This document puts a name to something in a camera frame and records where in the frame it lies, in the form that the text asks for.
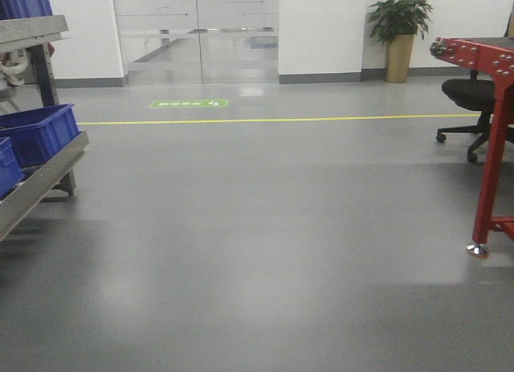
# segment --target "glass door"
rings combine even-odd
[[[205,83],[278,81],[279,0],[198,0]]]
[[[129,84],[278,80],[278,0],[114,0]]]

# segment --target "blue plastic bin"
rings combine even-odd
[[[0,198],[23,179],[9,137],[0,138]]]
[[[0,20],[51,15],[49,0],[0,0]]]
[[[10,137],[22,167],[38,166],[79,135],[73,104],[15,112],[0,116],[0,137]]]

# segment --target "red machine stand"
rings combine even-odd
[[[483,258],[487,256],[484,245],[489,231],[502,231],[514,239],[514,216],[492,215],[507,128],[514,123],[514,39],[437,39],[430,52],[448,63],[485,72],[495,83],[496,104],[476,209],[473,243],[467,247],[470,254]]]

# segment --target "metal leveling foot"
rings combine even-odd
[[[489,254],[487,249],[480,243],[473,243],[467,246],[467,252],[474,257],[485,258]]]

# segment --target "metal shelving cart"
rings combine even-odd
[[[30,51],[41,101],[45,107],[59,103],[48,43],[60,40],[61,32],[67,30],[66,19],[62,15],[0,21],[0,53],[23,48]],[[9,234],[49,190],[60,189],[67,191],[70,196],[73,195],[73,166],[84,155],[86,145],[88,135],[81,132],[0,200],[0,240]]]

